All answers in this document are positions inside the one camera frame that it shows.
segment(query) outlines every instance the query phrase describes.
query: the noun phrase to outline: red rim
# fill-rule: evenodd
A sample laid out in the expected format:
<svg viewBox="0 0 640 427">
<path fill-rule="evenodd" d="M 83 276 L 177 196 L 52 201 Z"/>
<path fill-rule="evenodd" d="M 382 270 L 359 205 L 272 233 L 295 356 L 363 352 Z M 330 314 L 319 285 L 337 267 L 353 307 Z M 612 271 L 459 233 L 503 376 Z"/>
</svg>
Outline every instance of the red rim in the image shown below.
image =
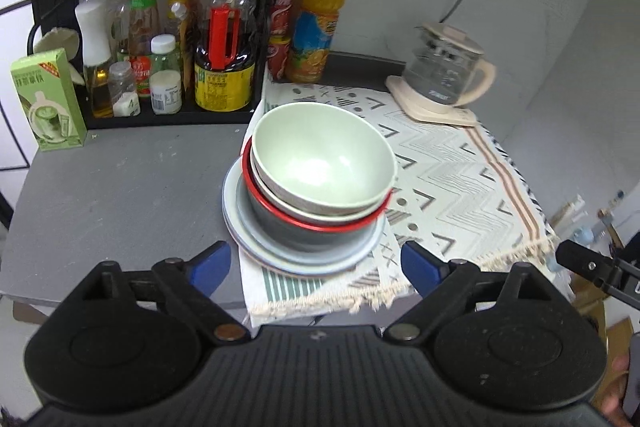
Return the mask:
<svg viewBox="0 0 640 427">
<path fill-rule="evenodd" d="M 353 223 L 349 223 L 348 225 L 327 225 L 323 227 L 322 225 L 313 225 L 312 223 L 300 221 L 299 219 L 296 219 L 295 217 L 291 217 L 289 216 L 289 214 L 284 213 L 277 206 L 271 203 L 271 201 L 269 201 L 262 195 L 258 187 L 255 185 L 254 175 L 251 171 L 251 165 L 249 164 L 251 140 L 251 138 L 247 140 L 246 145 L 244 146 L 244 150 L 242 151 L 242 177 L 244 178 L 244 184 L 249 189 L 254 198 L 264 208 L 266 208 L 278 219 L 281 219 L 286 223 L 289 223 L 290 225 L 300 227 L 300 229 L 313 230 L 315 232 L 353 232 L 354 230 L 359 230 L 362 227 L 366 227 L 369 223 L 373 223 L 376 219 L 378 219 L 378 217 L 380 217 L 380 214 L 385 211 L 386 205 L 391 199 L 391 192 L 389 192 L 382 204 L 371 214 L 369 214 L 369 216 L 365 216 L 362 219 L 353 221 Z"/>
</svg>

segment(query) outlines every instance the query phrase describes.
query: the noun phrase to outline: floor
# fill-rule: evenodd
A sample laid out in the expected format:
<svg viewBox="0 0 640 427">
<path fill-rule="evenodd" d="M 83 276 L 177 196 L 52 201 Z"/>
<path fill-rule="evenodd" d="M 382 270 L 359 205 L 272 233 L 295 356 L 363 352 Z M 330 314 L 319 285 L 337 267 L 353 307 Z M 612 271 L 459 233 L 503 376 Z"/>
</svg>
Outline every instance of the floor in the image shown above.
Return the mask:
<svg viewBox="0 0 640 427">
<path fill-rule="evenodd" d="M 0 225 L 0 258 L 5 238 Z M 24 347 L 37 328 L 16 321 L 13 303 L 0 297 L 0 405 L 15 417 L 27 418 L 40 406 L 22 365 Z"/>
</svg>

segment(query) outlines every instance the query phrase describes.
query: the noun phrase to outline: table runner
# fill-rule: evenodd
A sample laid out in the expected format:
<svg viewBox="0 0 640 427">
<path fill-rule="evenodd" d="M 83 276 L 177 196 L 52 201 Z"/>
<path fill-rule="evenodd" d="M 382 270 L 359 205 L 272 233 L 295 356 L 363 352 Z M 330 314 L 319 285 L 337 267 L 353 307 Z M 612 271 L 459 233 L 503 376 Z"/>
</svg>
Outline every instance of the table runner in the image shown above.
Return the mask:
<svg viewBox="0 0 640 427">
<path fill-rule="evenodd" d="M 484 270 L 534 263 L 549 279 L 545 255 L 556 236 L 513 161 L 483 126 L 418 123 L 393 97 L 371 89 L 275 84 L 264 86 L 264 111 L 292 102 L 342 107 L 388 140 L 399 166 L 377 248 L 352 271 L 332 277 L 287 277 L 240 250 L 244 297 L 257 327 L 283 318 L 377 310 L 413 291 L 400 267 L 400 248 L 414 240 L 444 261 L 466 259 Z M 263 111 L 257 111 L 250 135 Z"/>
</svg>

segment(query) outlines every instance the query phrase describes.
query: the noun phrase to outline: stack of bowls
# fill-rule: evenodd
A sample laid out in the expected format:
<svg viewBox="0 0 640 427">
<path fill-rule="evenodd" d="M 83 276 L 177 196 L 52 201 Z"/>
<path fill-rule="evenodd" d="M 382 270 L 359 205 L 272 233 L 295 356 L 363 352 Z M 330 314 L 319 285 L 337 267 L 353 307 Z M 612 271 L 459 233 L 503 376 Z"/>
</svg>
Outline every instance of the stack of bowls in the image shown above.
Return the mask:
<svg viewBox="0 0 640 427">
<path fill-rule="evenodd" d="M 277 107 L 258 122 L 241 162 L 255 217 L 287 248 L 311 254 L 357 243 L 365 229 L 382 233 L 398 167 L 362 118 L 314 102 Z"/>
</svg>

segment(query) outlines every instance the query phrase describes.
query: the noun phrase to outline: orange juice bottle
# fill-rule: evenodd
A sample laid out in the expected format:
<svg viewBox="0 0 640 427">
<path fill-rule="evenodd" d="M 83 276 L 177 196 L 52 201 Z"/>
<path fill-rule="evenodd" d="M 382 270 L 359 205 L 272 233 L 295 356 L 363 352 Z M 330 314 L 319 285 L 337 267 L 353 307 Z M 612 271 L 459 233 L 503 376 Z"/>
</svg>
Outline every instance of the orange juice bottle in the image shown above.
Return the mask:
<svg viewBox="0 0 640 427">
<path fill-rule="evenodd" d="M 285 73 L 290 82 L 320 79 L 343 4 L 344 0 L 302 0 Z"/>
</svg>

